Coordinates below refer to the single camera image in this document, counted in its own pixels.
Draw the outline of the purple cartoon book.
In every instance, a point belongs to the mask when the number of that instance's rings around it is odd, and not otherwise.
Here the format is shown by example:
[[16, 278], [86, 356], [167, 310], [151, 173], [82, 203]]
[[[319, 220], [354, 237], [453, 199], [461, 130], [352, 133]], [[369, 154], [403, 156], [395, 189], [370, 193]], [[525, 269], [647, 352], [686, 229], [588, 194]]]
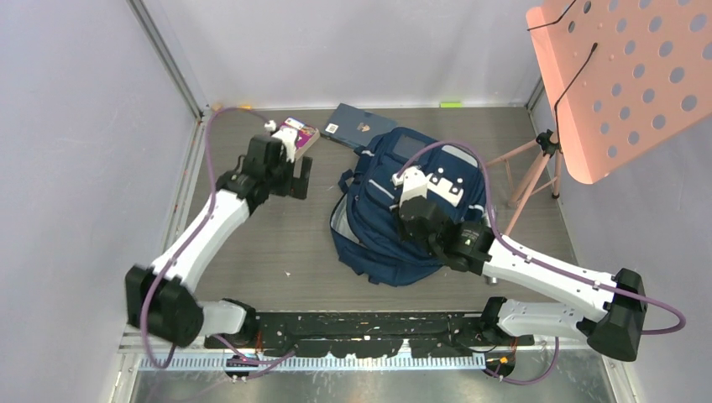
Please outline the purple cartoon book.
[[321, 137], [321, 131], [304, 123], [294, 117], [288, 117], [281, 125], [281, 128], [292, 128], [297, 132], [296, 139], [296, 160], [299, 160], [308, 149]]

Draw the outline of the navy blue backpack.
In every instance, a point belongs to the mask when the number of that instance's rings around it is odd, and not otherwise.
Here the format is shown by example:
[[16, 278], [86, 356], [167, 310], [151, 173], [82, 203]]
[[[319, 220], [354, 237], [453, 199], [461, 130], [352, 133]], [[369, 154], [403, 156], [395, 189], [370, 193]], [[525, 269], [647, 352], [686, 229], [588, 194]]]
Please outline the navy blue backpack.
[[403, 127], [354, 152], [359, 159], [342, 174], [330, 216], [341, 263], [391, 286], [442, 267], [482, 275], [495, 236], [484, 224], [487, 191], [476, 158]]

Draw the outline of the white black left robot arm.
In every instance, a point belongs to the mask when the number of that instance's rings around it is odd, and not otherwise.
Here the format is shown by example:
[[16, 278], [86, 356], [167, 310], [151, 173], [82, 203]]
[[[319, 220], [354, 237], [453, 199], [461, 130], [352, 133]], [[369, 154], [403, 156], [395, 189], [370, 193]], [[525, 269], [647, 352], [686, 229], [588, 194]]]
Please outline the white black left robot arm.
[[254, 309], [224, 298], [199, 302], [194, 291], [229, 236], [271, 195], [305, 199], [312, 160], [294, 175], [299, 134], [291, 128], [256, 135], [237, 169], [215, 182], [196, 219], [152, 264], [135, 265], [125, 276], [128, 324], [184, 348], [201, 336], [219, 334], [246, 348], [257, 337]]

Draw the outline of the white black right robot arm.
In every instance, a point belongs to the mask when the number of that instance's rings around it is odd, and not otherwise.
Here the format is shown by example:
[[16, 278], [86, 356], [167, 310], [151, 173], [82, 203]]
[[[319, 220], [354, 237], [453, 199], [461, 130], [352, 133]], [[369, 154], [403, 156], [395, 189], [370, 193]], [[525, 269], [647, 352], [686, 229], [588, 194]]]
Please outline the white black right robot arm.
[[479, 322], [487, 343], [538, 334], [584, 341], [619, 361], [637, 359], [647, 314], [637, 272], [623, 268], [611, 275], [567, 264], [506, 236], [496, 237], [483, 220], [454, 222], [423, 196], [402, 202], [396, 222], [401, 237], [419, 243], [439, 264], [507, 280], [551, 298], [549, 303], [489, 299]]

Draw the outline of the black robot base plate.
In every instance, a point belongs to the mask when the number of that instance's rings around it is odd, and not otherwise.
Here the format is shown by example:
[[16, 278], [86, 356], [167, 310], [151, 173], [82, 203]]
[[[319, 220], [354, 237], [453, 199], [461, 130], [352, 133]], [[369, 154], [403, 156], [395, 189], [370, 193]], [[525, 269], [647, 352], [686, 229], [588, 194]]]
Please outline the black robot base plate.
[[466, 311], [251, 312], [235, 335], [208, 337], [206, 348], [254, 348], [269, 357], [466, 357], [495, 348], [531, 346], [531, 335], [512, 337]]

